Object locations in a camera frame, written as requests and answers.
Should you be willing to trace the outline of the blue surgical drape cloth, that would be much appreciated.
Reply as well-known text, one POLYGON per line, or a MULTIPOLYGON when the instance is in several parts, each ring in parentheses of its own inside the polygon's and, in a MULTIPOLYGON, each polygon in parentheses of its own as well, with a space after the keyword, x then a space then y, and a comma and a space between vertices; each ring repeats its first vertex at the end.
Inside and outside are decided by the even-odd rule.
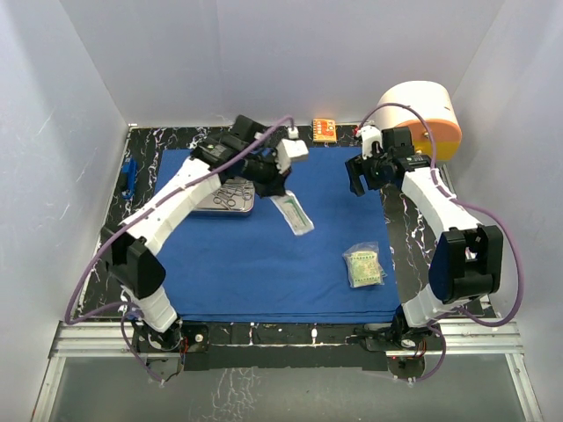
POLYGON ((247 216, 190 214, 168 237, 158 260, 165 291, 189 320, 226 323, 385 323, 398 289, 380 196, 349 190, 347 147, 313 148, 287 187, 312 219, 295 236, 274 203, 257 200, 247 216), (344 253, 374 243, 380 285, 353 288, 344 253))

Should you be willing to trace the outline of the white packet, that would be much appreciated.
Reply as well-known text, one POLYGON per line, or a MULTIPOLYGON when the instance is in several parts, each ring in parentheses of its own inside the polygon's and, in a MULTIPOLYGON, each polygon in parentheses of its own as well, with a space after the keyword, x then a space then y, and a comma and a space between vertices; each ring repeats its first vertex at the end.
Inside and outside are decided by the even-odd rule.
POLYGON ((295 236, 303 236, 314 230, 313 221, 304 212, 301 203, 293 192, 287 190, 284 195, 272 196, 270 200, 282 214, 295 236))

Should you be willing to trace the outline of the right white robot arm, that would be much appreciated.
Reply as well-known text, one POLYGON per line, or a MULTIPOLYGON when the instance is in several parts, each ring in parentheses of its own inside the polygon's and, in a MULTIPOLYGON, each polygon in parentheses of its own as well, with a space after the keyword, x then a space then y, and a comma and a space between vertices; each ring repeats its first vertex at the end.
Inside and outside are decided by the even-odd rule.
POLYGON ((418 208, 437 245, 428 284, 397 309, 393 341, 413 348, 423 328, 439 316, 498 291, 504 237, 495 225, 484 225, 463 207, 439 178, 427 155, 416 153, 408 127, 357 130, 362 152, 346 162, 350 190, 362 196, 389 184, 418 208))

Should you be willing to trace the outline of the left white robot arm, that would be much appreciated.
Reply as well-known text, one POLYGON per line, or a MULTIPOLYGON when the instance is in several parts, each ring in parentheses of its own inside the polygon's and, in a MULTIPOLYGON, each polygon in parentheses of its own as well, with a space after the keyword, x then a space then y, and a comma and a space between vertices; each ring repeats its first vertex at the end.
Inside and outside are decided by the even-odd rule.
POLYGON ((105 229, 106 269, 129 294, 160 349, 176 348, 182 330, 158 253, 185 218, 231 179, 250 181, 261 198, 284 195, 292 160, 282 142, 267 144, 275 130, 239 115, 230 129, 201 139, 177 173, 118 230, 105 229))

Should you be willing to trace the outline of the green suture packet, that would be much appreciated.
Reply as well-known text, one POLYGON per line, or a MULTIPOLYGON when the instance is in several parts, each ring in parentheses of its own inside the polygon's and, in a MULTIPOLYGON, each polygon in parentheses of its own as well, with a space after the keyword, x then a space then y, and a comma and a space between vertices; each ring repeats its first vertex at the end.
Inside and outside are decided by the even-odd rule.
POLYGON ((386 272, 380 264, 377 242, 353 245, 342 257, 347 268, 348 284, 351 288, 382 286, 386 272))

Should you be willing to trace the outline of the metal instrument tray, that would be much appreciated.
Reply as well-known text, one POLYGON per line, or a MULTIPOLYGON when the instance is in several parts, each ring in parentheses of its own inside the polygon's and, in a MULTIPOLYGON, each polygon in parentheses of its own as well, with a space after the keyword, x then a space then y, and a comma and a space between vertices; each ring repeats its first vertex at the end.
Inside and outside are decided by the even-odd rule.
POLYGON ((243 178, 232 178, 203 199, 192 213, 229 217, 247 216, 252 212, 254 200, 253 183, 243 178))

